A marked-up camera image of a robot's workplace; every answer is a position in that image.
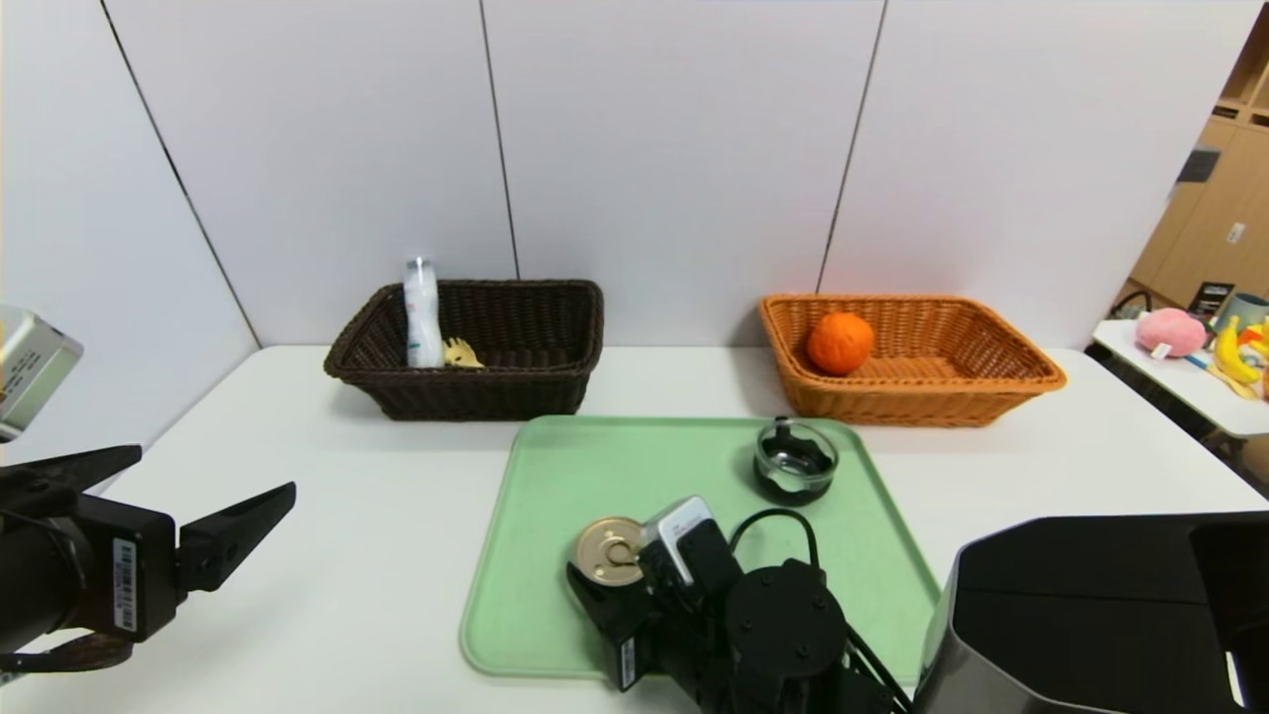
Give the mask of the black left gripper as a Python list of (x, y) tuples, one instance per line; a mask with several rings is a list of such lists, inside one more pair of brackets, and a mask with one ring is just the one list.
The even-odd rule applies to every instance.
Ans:
[[(173, 517), (82, 495), (142, 457), (119, 444), (1, 467), (1, 515), (22, 517), (3, 533), (3, 654), (66, 629), (138, 646), (173, 620)], [(217, 591), (294, 501), (289, 482), (178, 529), (176, 591)]]

